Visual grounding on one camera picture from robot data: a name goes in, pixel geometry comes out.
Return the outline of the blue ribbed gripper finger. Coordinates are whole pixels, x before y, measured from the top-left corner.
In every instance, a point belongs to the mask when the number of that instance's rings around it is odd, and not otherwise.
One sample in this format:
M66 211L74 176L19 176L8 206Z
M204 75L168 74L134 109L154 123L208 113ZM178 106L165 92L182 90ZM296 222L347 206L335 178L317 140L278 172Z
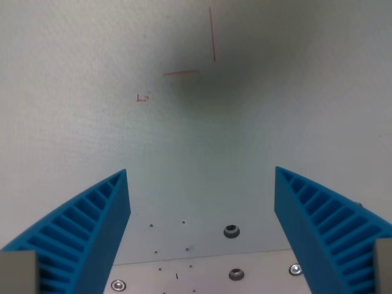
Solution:
M39 293L103 293L131 214L126 170L74 196L3 247L34 251Z
M312 293L375 293L373 247L391 224L357 202L282 167L274 212Z

